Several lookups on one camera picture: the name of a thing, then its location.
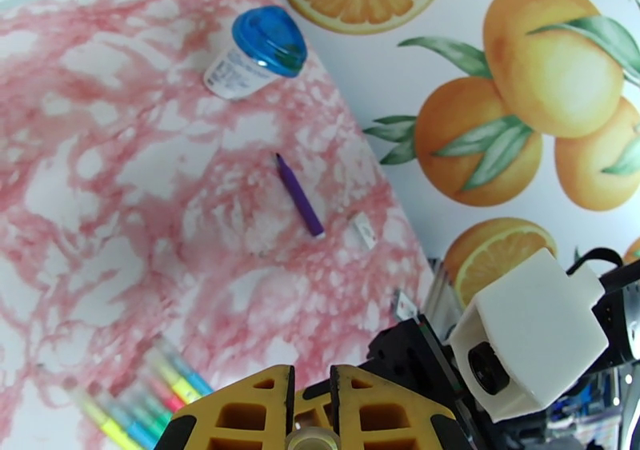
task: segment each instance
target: purple marker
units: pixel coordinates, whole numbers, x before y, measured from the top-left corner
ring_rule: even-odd
[[[278,172],[282,183],[285,184],[286,189],[289,191],[289,195],[294,200],[295,206],[300,212],[302,219],[304,220],[306,227],[313,237],[322,239],[325,236],[325,230],[315,215],[314,208],[311,207],[309,199],[306,198],[302,187],[298,183],[298,179],[295,177],[293,170],[285,163],[284,158],[280,153],[276,153],[276,162],[278,163]]]

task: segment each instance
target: marble tabletop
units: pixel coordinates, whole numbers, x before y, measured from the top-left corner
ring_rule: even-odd
[[[120,384],[165,333],[214,387],[361,362],[431,274],[313,51],[240,102],[202,85],[234,17],[278,0],[42,0],[0,20],[0,447],[111,446],[59,388]],[[326,227],[313,239],[282,153]],[[364,212],[367,251],[349,218]]]

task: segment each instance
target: blue lid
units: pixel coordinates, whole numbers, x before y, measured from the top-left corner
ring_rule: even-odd
[[[280,6],[264,6],[241,14],[231,33],[240,50],[275,74],[296,77],[305,63],[302,33]]]

